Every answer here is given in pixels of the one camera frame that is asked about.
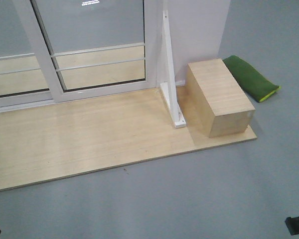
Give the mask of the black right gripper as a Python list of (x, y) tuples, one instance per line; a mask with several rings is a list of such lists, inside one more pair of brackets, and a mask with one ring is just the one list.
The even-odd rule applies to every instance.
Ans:
[(299, 217), (287, 217), (285, 219), (285, 224), (292, 236), (299, 235)]

